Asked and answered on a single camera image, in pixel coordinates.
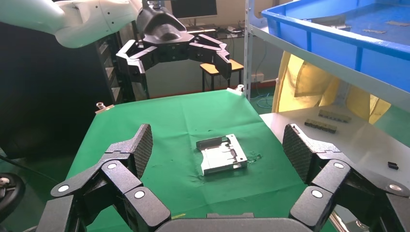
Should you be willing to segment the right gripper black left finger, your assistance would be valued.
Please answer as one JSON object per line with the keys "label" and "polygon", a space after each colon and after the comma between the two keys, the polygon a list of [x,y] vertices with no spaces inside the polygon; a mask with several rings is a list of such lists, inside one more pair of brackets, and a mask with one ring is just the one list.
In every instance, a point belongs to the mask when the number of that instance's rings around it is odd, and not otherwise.
{"label": "right gripper black left finger", "polygon": [[149,124],[131,139],[111,144],[96,164],[52,188],[37,231],[84,232],[108,207],[132,231],[156,231],[171,213],[141,180],[152,148]]}

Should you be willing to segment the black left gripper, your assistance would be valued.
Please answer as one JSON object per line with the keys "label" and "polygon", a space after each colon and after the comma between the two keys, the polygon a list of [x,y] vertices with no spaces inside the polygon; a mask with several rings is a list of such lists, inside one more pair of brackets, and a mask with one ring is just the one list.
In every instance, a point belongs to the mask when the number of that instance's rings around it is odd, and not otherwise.
{"label": "black left gripper", "polygon": [[119,70],[131,82],[146,84],[146,71],[159,62],[191,59],[215,66],[225,79],[232,74],[227,44],[199,34],[196,37],[165,7],[146,7],[137,16],[142,43],[128,40],[117,52]]}

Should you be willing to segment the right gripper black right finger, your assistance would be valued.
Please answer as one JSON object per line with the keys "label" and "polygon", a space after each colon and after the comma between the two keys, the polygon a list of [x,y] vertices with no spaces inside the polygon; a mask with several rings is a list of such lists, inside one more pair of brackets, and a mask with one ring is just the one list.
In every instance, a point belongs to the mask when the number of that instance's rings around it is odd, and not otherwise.
{"label": "right gripper black right finger", "polygon": [[314,140],[296,124],[284,128],[282,147],[306,188],[290,218],[320,231],[334,208],[348,209],[371,232],[410,229],[410,191],[352,162],[332,143]]}

